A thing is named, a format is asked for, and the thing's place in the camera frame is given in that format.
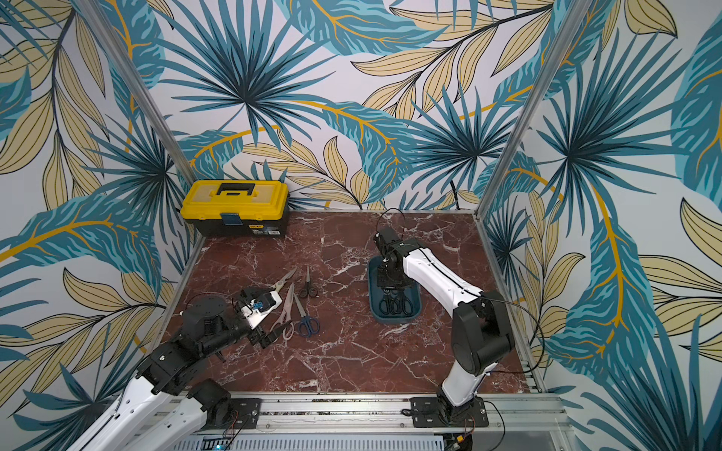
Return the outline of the large black handled scissors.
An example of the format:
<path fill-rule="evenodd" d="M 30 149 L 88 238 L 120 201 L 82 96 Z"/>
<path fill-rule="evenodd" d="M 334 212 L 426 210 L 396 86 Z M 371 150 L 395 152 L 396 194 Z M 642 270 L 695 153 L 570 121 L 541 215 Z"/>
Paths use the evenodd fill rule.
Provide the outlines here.
<path fill-rule="evenodd" d="M 397 314 L 397 294 L 391 289 L 382 289 L 382 299 L 379 302 L 379 310 L 385 316 L 395 316 Z"/>

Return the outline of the blue handled scissors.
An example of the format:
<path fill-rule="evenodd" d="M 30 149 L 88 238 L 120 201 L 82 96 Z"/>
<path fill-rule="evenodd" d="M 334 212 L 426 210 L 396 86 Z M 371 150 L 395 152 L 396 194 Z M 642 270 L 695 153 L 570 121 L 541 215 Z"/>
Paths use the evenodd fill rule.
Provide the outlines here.
<path fill-rule="evenodd" d="M 315 336 L 316 334 L 319 334 L 321 330 L 321 325 L 319 321 L 306 313 L 304 306 L 302 306 L 301 301 L 296 294 L 293 295 L 293 299 L 300 314 L 300 319 L 297 324 L 298 334 L 305 338 L 310 338 L 312 336 Z"/>

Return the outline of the small black slim scissors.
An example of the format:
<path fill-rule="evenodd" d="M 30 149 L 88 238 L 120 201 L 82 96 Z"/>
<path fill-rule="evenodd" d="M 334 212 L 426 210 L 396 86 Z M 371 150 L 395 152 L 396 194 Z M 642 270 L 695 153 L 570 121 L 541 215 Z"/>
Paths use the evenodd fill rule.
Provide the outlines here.
<path fill-rule="evenodd" d="M 298 293 L 298 296 L 302 299 L 306 299 L 306 298 L 316 298 L 318 295 L 319 295 L 319 291 L 312 282 L 310 266 L 308 265 L 306 267 L 305 280 L 302 285 L 302 289 L 300 289 L 300 291 Z"/>

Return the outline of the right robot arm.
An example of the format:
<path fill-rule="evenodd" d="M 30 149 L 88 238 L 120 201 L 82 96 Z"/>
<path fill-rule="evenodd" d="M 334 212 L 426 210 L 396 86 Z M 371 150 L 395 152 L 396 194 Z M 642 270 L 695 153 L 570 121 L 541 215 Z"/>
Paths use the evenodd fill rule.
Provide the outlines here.
<path fill-rule="evenodd" d="M 475 398 L 483 379 L 515 348 L 504 299 L 466 282 L 416 239 L 402 240 L 386 227 L 375 233 L 382 276 L 394 289 L 418 283 L 451 317 L 454 363 L 440 398 L 461 409 Z"/>

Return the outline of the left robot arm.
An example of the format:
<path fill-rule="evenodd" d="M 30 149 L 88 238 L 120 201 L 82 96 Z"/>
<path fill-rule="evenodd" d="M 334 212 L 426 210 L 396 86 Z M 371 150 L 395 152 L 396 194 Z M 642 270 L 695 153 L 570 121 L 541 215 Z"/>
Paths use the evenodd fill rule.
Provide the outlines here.
<path fill-rule="evenodd" d="M 203 428 L 245 428 L 259 400 L 232 400 L 201 374 L 212 356 L 243 339 L 266 348 L 289 323 L 264 332 L 261 323 L 282 303 L 275 289 L 242 289 L 231 301 L 205 296 L 182 315 L 182 326 L 137 367 L 120 396 L 71 444 L 73 450 L 169 450 Z"/>

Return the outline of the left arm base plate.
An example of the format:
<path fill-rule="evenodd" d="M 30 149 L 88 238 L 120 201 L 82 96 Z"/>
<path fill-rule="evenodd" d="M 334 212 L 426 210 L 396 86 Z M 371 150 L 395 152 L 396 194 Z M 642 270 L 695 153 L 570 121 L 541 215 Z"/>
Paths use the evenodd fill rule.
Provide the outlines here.
<path fill-rule="evenodd" d="M 214 419 L 214 426 L 220 430 L 255 430 L 261 413 L 260 398 L 231 398 L 221 404 Z"/>

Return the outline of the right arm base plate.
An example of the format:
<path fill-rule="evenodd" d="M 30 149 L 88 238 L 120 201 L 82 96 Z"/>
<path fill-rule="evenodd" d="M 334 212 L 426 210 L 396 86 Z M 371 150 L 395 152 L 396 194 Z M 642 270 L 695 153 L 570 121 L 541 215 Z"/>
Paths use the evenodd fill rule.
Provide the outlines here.
<path fill-rule="evenodd" d="M 462 406 L 453 406 L 443 397 L 411 398 L 404 415 L 415 428 L 487 428 L 489 419 L 484 402 L 473 397 Z"/>

